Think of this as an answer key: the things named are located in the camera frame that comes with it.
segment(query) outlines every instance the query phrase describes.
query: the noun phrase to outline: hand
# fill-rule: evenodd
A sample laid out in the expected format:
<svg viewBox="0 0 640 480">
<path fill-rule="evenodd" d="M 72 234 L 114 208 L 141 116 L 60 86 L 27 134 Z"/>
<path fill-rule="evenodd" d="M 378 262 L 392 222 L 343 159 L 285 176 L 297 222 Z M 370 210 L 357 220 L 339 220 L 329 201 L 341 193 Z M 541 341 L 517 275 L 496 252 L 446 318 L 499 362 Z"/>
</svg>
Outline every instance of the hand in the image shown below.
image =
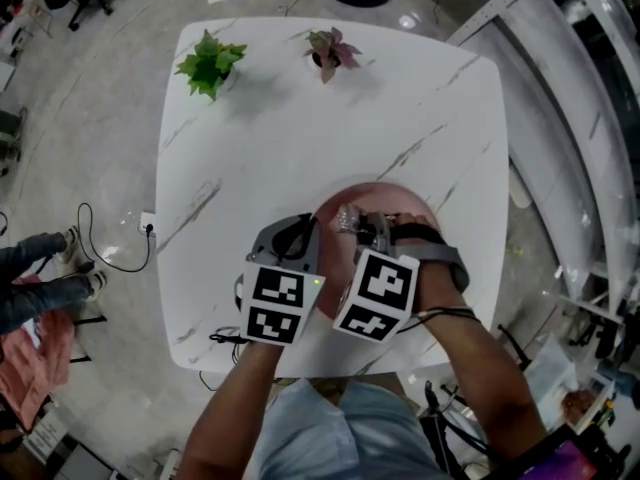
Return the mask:
<svg viewBox="0 0 640 480">
<path fill-rule="evenodd" d="M 395 226 L 402 224 L 418 223 L 429 225 L 424 215 L 412 215 L 401 213 L 396 217 Z M 396 245 L 421 244 L 422 238 L 404 238 L 398 240 Z M 428 311 L 436 307 L 464 306 L 465 301 L 458 289 L 453 284 L 451 269 L 442 261 L 427 261 L 420 266 L 416 298 L 413 307 L 414 313 Z"/>
</svg>

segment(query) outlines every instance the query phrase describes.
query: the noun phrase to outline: pink cloth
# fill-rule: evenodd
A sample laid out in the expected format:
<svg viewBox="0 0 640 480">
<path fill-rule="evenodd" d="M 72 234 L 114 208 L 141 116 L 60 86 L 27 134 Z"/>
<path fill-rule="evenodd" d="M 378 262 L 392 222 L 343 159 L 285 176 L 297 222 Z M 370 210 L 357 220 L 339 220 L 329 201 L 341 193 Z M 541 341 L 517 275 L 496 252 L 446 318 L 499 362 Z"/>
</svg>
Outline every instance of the pink cloth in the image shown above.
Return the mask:
<svg viewBox="0 0 640 480">
<path fill-rule="evenodd" d="M 31 275 L 15 284 L 39 283 Z M 65 311 L 55 310 L 39 318 L 41 343 L 38 349 L 22 327 L 0 336 L 4 361 L 0 363 L 0 393 L 26 430 L 51 391 L 69 380 L 73 347 L 73 322 Z"/>
</svg>

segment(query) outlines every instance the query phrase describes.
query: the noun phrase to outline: potted plant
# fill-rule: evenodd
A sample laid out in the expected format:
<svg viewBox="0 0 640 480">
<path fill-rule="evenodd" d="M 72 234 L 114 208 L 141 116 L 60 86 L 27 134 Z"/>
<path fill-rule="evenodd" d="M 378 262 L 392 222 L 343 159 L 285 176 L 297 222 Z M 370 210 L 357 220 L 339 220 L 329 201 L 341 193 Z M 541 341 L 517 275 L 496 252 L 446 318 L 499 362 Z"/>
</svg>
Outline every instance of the potted plant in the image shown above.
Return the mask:
<svg viewBox="0 0 640 480">
<path fill-rule="evenodd" d="M 202 40 L 195 46 L 195 55 L 187 55 L 178 64 L 176 74 L 189 77 L 191 94 L 197 90 L 215 101 L 218 89 L 229 77 L 233 65 L 244 57 L 246 48 L 246 44 L 222 44 L 205 30 Z"/>
<path fill-rule="evenodd" d="M 347 69 L 359 68 L 360 64 L 353 58 L 354 54 L 361 54 L 355 46 L 342 42 L 342 32 L 331 27 L 331 32 L 321 30 L 311 32 L 307 37 L 311 43 L 311 49 L 305 52 L 305 56 L 311 55 L 313 62 L 320 68 L 320 78 L 327 83 L 333 78 L 338 66 Z"/>
</svg>

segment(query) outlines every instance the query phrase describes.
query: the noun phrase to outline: white marble table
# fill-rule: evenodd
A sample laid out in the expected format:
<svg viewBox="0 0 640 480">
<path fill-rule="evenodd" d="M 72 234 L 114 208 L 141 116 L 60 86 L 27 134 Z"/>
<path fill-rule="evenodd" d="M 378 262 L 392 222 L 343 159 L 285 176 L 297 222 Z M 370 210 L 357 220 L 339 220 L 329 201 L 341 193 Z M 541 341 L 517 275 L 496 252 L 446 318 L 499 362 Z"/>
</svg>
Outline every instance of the white marble table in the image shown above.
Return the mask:
<svg viewBox="0 0 640 480">
<path fill-rule="evenodd" d="M 362 68 L 338 69 L 323 85 L 302 58 L 304 37 L 331 26 L 363 52 Z M 186 77 L 173 74 L 204 29 L 248 45 L 237 81 L 215 103 L 190 96 Z M 467 301 L 489 326 L 508 207 L 505 115 L 491 61 L 357 23 L 242 18 L 187 26 L 167 88 L 156 189 L 160 291 L 174 361 L 229 371 L 231 345 L 209 335 L 239 325 L 233 284 L 258 231 L 383 173 L 436 212 L 469 270 Z M 422 327 L 377 345 L 332 331 L 314 311 L 277 375 L 380 373 L 445 361 Z"/>
</svg>

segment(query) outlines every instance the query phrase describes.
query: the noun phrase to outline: concrete floor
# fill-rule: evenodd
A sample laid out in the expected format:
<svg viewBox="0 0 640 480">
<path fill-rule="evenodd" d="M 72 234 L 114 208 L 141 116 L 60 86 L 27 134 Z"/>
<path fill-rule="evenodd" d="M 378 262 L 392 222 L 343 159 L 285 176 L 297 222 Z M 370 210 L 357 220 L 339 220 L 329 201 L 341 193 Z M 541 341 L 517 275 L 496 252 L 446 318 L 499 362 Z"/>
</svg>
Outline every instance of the concrete floor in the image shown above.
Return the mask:
<svg viewBox="0 0 640 480">
<path fill-rule="evenodd" d="M 87 12 L 75 33 L 66 27 L 73 6 L 55 12 L 53 39 L 35 33 L 0 96 L 2 108 L 25 105 L 30 112 L 22 160 L 0 180 L 0 203 L 11 219 L 0 246 L 66 229 L 87 201 L 99 252 L 119 265 L 140 265 L 146 245 L 136 223 L 155 206 L 158 133 L 180 31 L 206 19 L 282 15 L 294 1 L 113 0 L 111 16 Z M 297 0 L 289 15 L 398 29 L 406 15 L 416 22 L 411 32 L 444 40 L 472 12 L 467 0 L 391 0 L 370 10 Z M 555 308 L 543 292 L 557 288 L 556 265 L 535 209 L 510 208 L 494 327 L 509 325 L 524 344 L 532 340 Z M 195 372 L 171 361 L 155 261 L 138 274 L 108 274 L 108 290 L 86 312 L 103 313 L 109 322 L 77 333 L 93 362 L 73 365 L 69 383 L 54 395 L 72 434 L 133 476 L 132 465 L 144 467 L 184 445 L 210 392 Z M 220 382 L 215 375 L 205 379 L 214 387 Z"/>
</svg>

